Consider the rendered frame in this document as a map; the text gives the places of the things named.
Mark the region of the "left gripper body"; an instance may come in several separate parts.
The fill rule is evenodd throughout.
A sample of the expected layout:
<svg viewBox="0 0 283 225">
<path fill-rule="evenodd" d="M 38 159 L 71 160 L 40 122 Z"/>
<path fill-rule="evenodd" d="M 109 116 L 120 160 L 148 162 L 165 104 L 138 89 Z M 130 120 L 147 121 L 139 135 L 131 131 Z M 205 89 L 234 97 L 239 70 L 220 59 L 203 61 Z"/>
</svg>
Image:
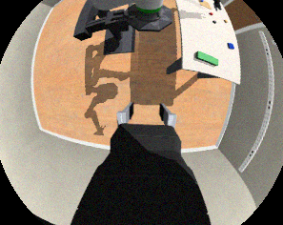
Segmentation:
<svg viewBox="0 0 283 225">
<path fill-rule="evenodd" d="M 215 3 L 216 8 L 221 8 L 221 4 L 219 4 L 219 2 L 221 2 L 221 0 L 213 0 L 213 2 Z"/>
</svg>

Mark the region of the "tan flat mat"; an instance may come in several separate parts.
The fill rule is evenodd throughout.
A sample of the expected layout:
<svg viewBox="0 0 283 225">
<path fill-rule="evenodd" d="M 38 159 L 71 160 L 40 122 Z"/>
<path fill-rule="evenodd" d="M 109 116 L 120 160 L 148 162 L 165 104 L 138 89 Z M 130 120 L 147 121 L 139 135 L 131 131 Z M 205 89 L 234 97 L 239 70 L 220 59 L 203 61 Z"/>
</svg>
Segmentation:
<svg viewBox="0 0 283 225">
<path fill-rule="evenodd" d="M 206 1 L 203 1 L 203 2 L 201 2 L 201 0 L 198 0 L 198 2 L 199 2 L 199 4 L 202 4 L 201 6 L 205 6 L 205 8 L 209 8 L 209 6 L 210 6 L 210 4 L 207 4 L 207 2 Z M 203 5 L 203 4 L 205 4 L 205 5 Z M 210 10 L 212 10 L 211 9 L 211 6 L 210 6 Z"/>
</svg>

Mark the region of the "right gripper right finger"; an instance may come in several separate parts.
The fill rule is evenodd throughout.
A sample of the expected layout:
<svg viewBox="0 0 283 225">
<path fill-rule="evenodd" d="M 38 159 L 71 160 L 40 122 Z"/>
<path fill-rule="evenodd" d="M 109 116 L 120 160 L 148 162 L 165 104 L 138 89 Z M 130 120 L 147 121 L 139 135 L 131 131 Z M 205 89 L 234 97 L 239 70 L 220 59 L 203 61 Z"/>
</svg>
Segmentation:
<svg viewBox="0 0 283 225">
<path fill-rule="evenodd" d="M 160 104 L 159 115 L 165 125 L 172 125 L 172 127 L 175 128 L 176 113 L 171 113 L 171 110 L 169 110 L 167 106 Z"/>
</svg>

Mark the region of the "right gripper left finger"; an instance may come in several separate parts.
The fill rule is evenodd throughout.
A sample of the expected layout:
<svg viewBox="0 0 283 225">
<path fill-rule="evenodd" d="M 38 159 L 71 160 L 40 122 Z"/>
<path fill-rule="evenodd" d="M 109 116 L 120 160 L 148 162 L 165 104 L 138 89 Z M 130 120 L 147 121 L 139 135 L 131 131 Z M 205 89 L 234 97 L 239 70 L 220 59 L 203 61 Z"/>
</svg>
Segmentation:
<svg viewBox="0 0 283 225">
<path fill-rule="evenodd" d="M 127 124 L 133 116 L 133 102 L 130 102 L 122 112 L 117 113 L 117 125 Z"/>
</svg>

